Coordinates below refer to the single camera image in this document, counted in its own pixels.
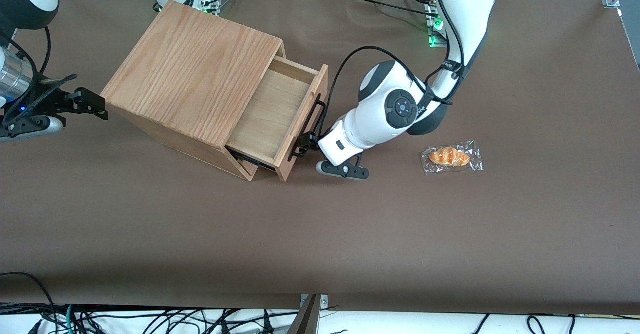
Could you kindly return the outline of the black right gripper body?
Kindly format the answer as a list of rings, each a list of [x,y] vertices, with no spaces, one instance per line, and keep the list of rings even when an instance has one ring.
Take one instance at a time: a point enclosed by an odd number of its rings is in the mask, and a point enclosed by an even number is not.
[[[76,105],[69,99],[68,91],[62,90],[66,81],[36,83],[29,92],[12,100],[3,107],[2,124],[10,126],[23,118],[34,115],[58,115],[77,113]]]

